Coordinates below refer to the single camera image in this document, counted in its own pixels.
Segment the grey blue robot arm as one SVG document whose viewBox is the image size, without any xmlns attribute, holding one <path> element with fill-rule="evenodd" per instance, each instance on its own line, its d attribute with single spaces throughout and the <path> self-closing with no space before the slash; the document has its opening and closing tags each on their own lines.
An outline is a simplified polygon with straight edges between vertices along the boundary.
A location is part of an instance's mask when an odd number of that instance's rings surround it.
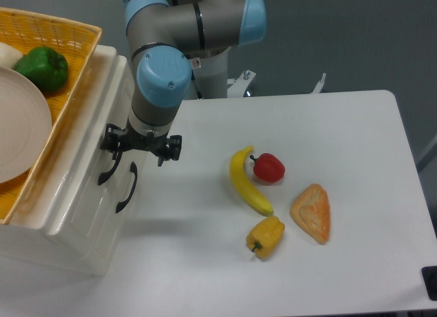
<svg viewBox="0 0 437 317">
<path fill-rule="evenodd" d="M 108 124 L 101 148 L 178 160 L 170 135 L 181 102 L 227 96 L 227 52 L 266 35 L 264 0 L 123 0 L 135 90 L 126 125 Z"/>
</svg>

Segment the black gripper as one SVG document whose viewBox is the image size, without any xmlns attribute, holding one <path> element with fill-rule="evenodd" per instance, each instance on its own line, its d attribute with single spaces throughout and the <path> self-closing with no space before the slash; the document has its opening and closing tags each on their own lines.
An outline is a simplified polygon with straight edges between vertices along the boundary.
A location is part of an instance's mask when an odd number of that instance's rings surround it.
<svg viewBox="0 0 437 317">
<path fill-rule="evenodd" d="M 130 127 L 120 128 L 112 123 L 107 123 L 100 149 L 110 152 L 115 160 L 122 156 L 123 152 L 139 150 L 151 152 L 158 157 L 158 166 L 161 167 L 166 161 L 178 161 L 182 151 L 182 136 L 168 133 L 155 136 L 154 133 L 142 135 Z"/>
</svg>

